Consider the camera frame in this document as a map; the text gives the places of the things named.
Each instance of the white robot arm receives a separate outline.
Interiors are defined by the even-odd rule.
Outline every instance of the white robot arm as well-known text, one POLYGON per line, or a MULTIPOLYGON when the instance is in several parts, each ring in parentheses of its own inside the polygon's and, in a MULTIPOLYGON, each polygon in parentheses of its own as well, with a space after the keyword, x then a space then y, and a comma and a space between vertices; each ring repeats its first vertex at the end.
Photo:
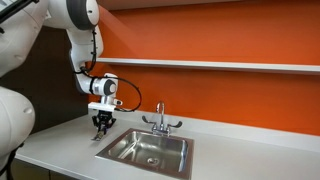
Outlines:
MULTIPOLYGON (((66 29, 79 91, 102 96, 100 103, 89 105, 99 110, 98 116, 93 117, 98 127, 95 140, 101 139, 108 121, 115 121, 111 113, 122 104, 115 99, 117 77, 92 77, 85 67, 85 62, 94 63, 103 51, 98 20, 96 0, 0 0, 0 77, 24 62, 43 25, 66 29)), ((10 178, 3 173, 9 156, 27 138, 34 120, 34 109, 27 98, 0 87, 0 180, 10 178)))

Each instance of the faucet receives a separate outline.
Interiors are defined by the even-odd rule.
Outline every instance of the faucet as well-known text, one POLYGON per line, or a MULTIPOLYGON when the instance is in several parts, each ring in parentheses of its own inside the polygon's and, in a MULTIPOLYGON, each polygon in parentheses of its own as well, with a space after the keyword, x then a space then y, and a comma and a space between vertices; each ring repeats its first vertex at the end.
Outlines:
POLYGON ((164 102, 163 101, 159 101, 159 103, 157 104, 157 108, 156 108, 156 112, 161 114, 161 118, 160 118, 160 128, 157 128, 157 122, 151 122, 148 121, 147 118, 145 116, 142 116, 142 120, 145 123, 149 123, 149 124, 153 124, 152 126, 152 132, 153 133, 160 133, 160 134, 166 134, 169 135, 171 133, 171 128, 170 127, 174 127, 174 128, 179 128, 182 126, 182 122, 179 121, 177 125, 171 125, 168 124, 167 128, 164 128, 164 123, 163 123, 163 118, 164 118, 164 102))

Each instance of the faucet spout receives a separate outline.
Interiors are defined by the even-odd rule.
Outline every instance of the faucet spout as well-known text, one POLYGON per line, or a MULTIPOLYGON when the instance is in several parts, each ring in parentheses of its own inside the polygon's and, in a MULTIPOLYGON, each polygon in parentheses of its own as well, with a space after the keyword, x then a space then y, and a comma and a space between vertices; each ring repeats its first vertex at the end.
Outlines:
POLYGON ((160 130, 164 130, 164 124, 163 124, 163 116, 164 116, 164 102, 159 101, 156 109, 157 113, 161 113, 161 124, 160 124, 160 130))

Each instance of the sink basin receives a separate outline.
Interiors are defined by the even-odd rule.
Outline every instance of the sink basin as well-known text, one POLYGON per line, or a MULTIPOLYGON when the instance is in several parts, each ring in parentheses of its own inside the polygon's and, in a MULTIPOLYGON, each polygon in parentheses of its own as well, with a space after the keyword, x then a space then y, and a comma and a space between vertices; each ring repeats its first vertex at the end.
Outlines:
POLYGON ((193 140, 129 129, 96 156, 179 179, 190 179, 193 140))

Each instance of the orange wall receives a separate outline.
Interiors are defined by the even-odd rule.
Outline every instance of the orange wall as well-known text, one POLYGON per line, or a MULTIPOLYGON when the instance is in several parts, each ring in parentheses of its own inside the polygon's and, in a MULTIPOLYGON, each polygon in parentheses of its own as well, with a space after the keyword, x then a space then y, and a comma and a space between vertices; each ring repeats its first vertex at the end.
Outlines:
MULTIPOLYGON (((320 65, 316 0, 100 12, 102 57, 320 65)), ((140 87, 140 110, 162 99, 167 114, 320 135, 320 76, 99 64, 104 72, 140 87)), ((137 102, 123 83, 118 98, 137 102)))

